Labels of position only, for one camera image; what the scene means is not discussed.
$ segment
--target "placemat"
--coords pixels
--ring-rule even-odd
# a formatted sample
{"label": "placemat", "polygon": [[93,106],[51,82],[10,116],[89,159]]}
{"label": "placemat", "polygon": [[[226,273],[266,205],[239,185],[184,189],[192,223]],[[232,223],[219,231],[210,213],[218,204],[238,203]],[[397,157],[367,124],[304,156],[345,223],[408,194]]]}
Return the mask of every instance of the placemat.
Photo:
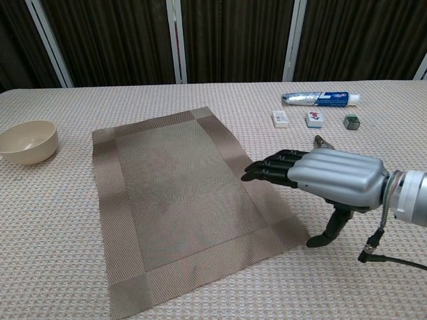
{"label": "placemat", "polygon": [[109,278],[120,319],[304,244],[273,188],[207,108],[93,132]]}

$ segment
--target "bowl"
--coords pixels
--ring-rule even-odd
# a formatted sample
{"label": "bowl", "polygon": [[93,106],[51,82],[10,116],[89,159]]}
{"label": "bowl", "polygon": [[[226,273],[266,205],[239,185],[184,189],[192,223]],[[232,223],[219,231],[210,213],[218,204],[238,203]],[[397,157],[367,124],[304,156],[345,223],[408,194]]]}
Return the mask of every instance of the bowl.
{"label": "bowl", "polygon": [[0,155],[19,165],[42,162],[54,154],[57,147],[56,127],[46,120],[20,123],[0,133]]}

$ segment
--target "curtain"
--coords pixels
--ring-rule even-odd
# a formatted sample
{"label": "curtain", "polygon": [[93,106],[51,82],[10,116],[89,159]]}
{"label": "curtain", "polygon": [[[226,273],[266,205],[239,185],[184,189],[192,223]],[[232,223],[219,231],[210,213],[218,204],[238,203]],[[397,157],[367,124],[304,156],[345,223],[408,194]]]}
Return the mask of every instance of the curtain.
{"label": "curtain", "polygon": [[175,83],[165,1],[42,4],[76,87]]}
{"label": "curtain", "polygon": [[413,79],[427,0],[309,0],[294,81]]}
{"label": "curtain", "polygon": [[281,81],[293,7],[293,0],[181,0],[188,81]]}
{"label": "curtain", "polygon": [[60,87],[24,0],[0,0],[0,93]]}

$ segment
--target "toothpaste tube cap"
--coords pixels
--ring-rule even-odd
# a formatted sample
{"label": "toothpaste tube cap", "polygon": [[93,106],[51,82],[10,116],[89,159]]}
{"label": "toothpaste tube cap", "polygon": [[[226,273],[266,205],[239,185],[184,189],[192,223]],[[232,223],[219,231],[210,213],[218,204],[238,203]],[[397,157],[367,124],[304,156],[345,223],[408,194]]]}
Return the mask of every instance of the toothpaste tube cap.
{"label": "toothpaste tube cap", "polygon": [[348,97],[348,105],[356,105],[360,100],[360,95],[359,94],[349,94]]}

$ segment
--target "white cube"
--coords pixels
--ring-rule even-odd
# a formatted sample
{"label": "white cube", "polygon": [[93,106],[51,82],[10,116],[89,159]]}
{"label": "white cube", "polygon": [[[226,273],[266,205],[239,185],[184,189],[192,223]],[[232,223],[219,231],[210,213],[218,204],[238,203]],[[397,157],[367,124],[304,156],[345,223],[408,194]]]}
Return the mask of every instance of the white cube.
{"label": "white cube", "polygon": [[309,128],[320,129],[323,125],[323,115],[320,112],[309,111],[306,115],[306,123]]}
{"label": "white cube", "polygon": [[273,111],[273,122],[276,128],[286,128],[289,125],[288,116],[285,111]]}

